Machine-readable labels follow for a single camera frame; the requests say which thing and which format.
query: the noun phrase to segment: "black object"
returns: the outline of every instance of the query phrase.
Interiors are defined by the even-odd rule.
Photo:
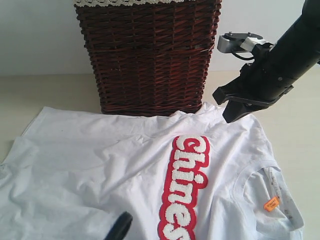
[[[219,105],[229,101],[223,112],[227,123],[272,106],[319,62],[320,1],[306,0],[302,15],[271,47],[270,43],[255,45],[254,62],[245,64],[239,77],[213,93]]]
[[[132,220],[133,217],[130,213],[122,213],[104,240],[123,240],[130,229]]]

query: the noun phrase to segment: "cable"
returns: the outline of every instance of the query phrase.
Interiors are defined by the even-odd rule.
[[[239,54],[235,53],[233,50],[231,51],[231,53],[232,53],[232,55],[235,56],[236,58],[241,59],[241,60],[244,60],[244,61],[250,61],[250,60],[255,59],[254,56],[252,56],[252,57],[243,57],[243,56],[240,56]]]

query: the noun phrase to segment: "hang tag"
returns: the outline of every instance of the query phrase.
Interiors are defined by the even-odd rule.
[[[271,212],[274,210],[278,205],[280,204],[279,198],[277,196],[274,196],[271,198],[268,202],[266,202],[263,206],[265,210],[268,212]]]

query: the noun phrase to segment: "brown wicker basket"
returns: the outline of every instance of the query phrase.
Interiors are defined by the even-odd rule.
[[[221,0],[75,7],[104,114],[201,107]]]

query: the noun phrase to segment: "t-shirt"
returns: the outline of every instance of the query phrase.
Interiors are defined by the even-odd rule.
[[[300,240],[303,219],[253,115],[45,107],[0,165],[1,240]]]

